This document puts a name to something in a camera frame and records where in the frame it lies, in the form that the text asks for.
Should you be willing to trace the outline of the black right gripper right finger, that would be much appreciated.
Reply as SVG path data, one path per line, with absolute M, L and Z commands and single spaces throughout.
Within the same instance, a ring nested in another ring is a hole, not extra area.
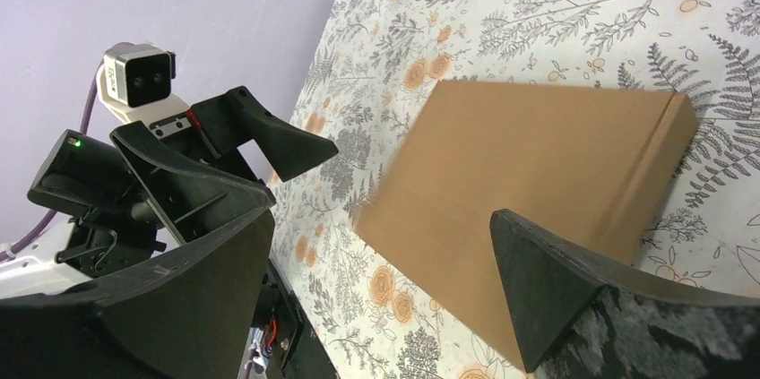
M 509 210 L 490 234 L 527 372 L 758 372 L 757 299 L 637 270 Z

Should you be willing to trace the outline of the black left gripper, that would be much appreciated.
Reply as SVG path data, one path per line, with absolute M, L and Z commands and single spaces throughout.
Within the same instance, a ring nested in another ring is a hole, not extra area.
M 67 222 L 42 235 L 42 262 L 57 273 L 99 278 L 180 244 L 241 229 L 272 242 L 274 196 L 239 147 L 253 141 L 281 181 L 339 152 L 327 138 L 275 116 L 245 86 L 193 104 L 188 115 L 135 122 L 101 142 L 64 131 L 34 177 L 31 202 Z

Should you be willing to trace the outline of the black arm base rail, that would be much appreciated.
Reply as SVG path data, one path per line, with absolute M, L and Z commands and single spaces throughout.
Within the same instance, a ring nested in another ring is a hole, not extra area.
M 252 320 L 243 378 L 339 377 L 315 328 L 274 259 L 268 262 Z

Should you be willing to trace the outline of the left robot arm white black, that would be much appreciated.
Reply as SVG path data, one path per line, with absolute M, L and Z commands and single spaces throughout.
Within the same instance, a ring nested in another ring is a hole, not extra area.
M 2 297 L 52 295 L 184 245 L 274 204 L 240 147 L 255 142 L 288 181 L 331 159 L 334 142 L 267 110 L 245 87 L 136 116 L 101 142 L 65 130 L 28 191 L 66 216 L 1 262 Z

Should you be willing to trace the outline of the brown cardboard box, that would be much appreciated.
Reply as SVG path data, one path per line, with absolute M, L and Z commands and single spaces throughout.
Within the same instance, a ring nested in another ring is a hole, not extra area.
M 630 263 L 696 128 L 675 92 L 441 81 L 355 230 L 520 366 L 494 211 Z

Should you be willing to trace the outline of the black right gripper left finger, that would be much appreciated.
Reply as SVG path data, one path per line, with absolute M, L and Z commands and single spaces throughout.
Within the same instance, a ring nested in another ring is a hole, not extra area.
M 266 211 L 103 280 L 95 316 L 130 365 L 116 376 L 237 377 L 273 230 Z

